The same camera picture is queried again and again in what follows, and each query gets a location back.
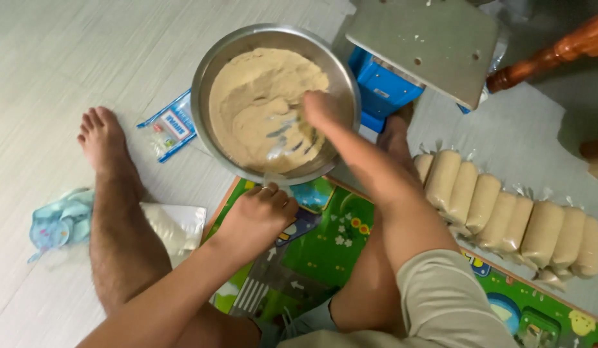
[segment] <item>foot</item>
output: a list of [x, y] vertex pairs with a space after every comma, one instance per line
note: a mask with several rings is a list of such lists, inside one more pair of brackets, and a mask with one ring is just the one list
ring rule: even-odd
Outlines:
[[385, 129], [378, 136], [376, 146], [385, 151], [400, 166], [407, 170], [421, 186], [419, 174], [413, 164], [410, 150], [408, 149], [407, 132], [408, 125], [405, 119], [410, 119], [413, 114], [413, 106], [407, 105], [393, 115], [387, 117]]
[[129, 156], [125, 133], [116, 115], [105, 107], [89, 108], [82, 115], [77, 141], [98, 175], [127, 177], [140, 199], [143, 186], [138, 171]]

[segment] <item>hand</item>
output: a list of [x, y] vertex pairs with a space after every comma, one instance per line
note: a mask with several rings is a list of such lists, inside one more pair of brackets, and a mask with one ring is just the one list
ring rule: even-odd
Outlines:
[[312, 127], [323, 131], [331, 125], [345, 126], [340, 118], [337, 100], [323, 91], [306, 91], [303, 95], [305, 119]]
[[271, 246], [290, 225], [299, 204], [274, 183], [256, 186], [241, 195], [211, 237], [240, 267]]

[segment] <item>crosswalk print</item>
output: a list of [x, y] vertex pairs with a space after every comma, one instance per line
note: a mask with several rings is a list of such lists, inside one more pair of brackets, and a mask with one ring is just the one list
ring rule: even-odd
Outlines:
[[258, 303], [268, 291], [268, 285], [248, 277], [243, 283], [243, 286], [239, 291], [239, 295], [234, 301], [234, 306], [246, 312], [252, 313], [258, 308]]

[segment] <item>powder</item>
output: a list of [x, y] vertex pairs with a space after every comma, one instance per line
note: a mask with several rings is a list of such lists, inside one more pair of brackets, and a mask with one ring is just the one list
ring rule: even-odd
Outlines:
[[221, 148], [237, 164], [263, 173], [311, 161], [325, 138], [303, 120], [303, 93], [328, 85], [320, 67], [295, 52], [257, 48], [235, 57], [220, 70], [209, 97]]

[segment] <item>leg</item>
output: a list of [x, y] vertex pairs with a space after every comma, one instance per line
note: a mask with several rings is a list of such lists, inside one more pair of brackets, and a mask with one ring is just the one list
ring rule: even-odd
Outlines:
[[[96, 172], [90, 259], [97, 296], [108, 314], [172, 271], [161, 240], [148, 225], [139, 202], [142, 183], [125, 146], [116, 116], [89, 109], [77, 137]], [[260, 333], [245, 318], [206, 304], [185, 329], [179, 347], [256, 347]]]
[[[417, 178], [418, 189], [421, 189], [408, 149], [407, 125], [401, 117], [387, 119], [377, 145], [387, 151], [403, 170], [411, 172]], [[375, 207], [374, 226], [368, 242], [355, 263], [350, 279], [331, 300], [331, 317], [343, 333], [372, 329], [398, 337], [405, 335], [400, 293], [385, 254], [381, 220], [380, 210]]]

